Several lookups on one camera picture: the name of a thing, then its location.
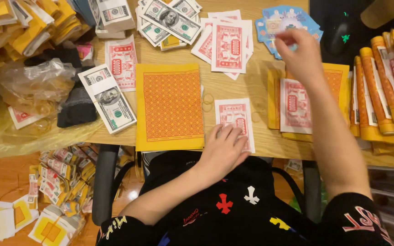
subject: plastic bag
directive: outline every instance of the plastic bag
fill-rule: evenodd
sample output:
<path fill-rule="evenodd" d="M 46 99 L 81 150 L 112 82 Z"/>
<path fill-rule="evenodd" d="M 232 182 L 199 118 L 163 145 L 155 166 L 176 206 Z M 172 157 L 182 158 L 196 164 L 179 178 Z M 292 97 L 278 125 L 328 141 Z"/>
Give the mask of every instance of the plastic bag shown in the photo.
<path fill-rule="evenodd" d="M 0 70 L 0 95 L 13 108 L 49 116 L 58 113 L 74 86 L 76 69 L 55 58 L 33 67 L 11 63 Z"/>
<path fill-rule="evenodd" d="M 100 117 L 94 122 L 64 129 L 58 128 L 56 123 L 57 120 L 43 118 L 16 130 L 8 105 L 0 96 L 0 158 L 64 148 L 84 141 L 104 125 Z"/>

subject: person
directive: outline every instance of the person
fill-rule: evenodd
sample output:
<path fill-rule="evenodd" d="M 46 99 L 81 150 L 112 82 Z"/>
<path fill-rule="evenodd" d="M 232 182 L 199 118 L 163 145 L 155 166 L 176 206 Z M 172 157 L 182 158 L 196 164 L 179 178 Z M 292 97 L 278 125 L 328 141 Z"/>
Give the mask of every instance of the person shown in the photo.
<path fill-rule="evenodd" d="M 241 129 L 217 125 L 202 153 L 168 151 L 151 161 L 139 197 L 101 225 L 98 245 L 392 244 L 363 156 L 324 77 L 318 42 L 292 29 L 279 33 L 275 45 L 309 95 L 314 153 L 329 201 L 321 222 L 275 196 L 269 165 L 242 152 Z"/>
<path fill-rule="evenodd" d="M 177 13 L 173 10 L 167 10 L 161 14 L 159 20 L 161 24 L 167 27 L 170 27 L 176 23 Z"/>

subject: red cross print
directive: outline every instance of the red cross print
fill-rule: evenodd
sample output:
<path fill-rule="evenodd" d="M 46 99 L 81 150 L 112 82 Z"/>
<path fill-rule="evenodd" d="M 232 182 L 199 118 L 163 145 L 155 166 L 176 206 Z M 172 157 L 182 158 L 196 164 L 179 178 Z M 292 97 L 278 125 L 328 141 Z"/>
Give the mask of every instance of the red cross print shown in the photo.
<path fill-rule="evenodd" d="M 217 208 L 218 209 L 223 209 L 222 213 L 227 215 L 227 213 L 230 212 L 229 208 L 232 207 L 233 202 L 230 201 L 230 202 L 226 203 L 226 197 L 227 197 L 226 194 L 220 194 L 219 196 L 222 199 L 222 202 L 221 203 L 220 202 L 217 203 Z"/>

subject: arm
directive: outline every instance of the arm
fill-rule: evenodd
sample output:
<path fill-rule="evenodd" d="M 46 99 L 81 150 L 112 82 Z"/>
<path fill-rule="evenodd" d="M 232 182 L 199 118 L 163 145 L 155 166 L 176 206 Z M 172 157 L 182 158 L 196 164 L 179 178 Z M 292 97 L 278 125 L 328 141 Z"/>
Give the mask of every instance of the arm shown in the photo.
<path fill-rule="evenodd" d="M 296 51 L 287 47 L 293 43 L 298 45 Z M 329 200 L 345 192 L 371 199 L 366 164 L 324 77 L 319 44 L 307 31 L 291 30 L 279 34 L 275 45 L 287 69 L 308 93 L 314 153 Z"/>
<path fill-rule="evenodd" d="M 249 153 L 241 153 L 247 137 L 237 140 L 241 129 L 227 126 L 217 132 L 217 125 L 209 135 L 200 160 L 191 169 L 172 181 L 161 185 L 130 202 L 120 216 L 128 215 L 146 225 L 155 225 L 175 206 L 195 193 L 210 187 L 241 164 Z"/>

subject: white cross print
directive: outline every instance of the white cross print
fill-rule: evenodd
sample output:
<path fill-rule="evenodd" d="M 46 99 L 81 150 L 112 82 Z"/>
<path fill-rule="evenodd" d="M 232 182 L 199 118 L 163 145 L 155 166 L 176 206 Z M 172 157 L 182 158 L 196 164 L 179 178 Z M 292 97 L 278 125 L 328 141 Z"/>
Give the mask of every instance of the white cross print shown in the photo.
<path fill-rule="evenodd" d="M 249 190 L 249 196 L 245 196 L 244 199 L 246 199 L 246 201 L 249 201 L 251 204 L 255 205 L 257 202 L 259 202 L 258 197 L 253 197 L 255 188 L 253 186 L 249 186 L 247 189 Z"/>

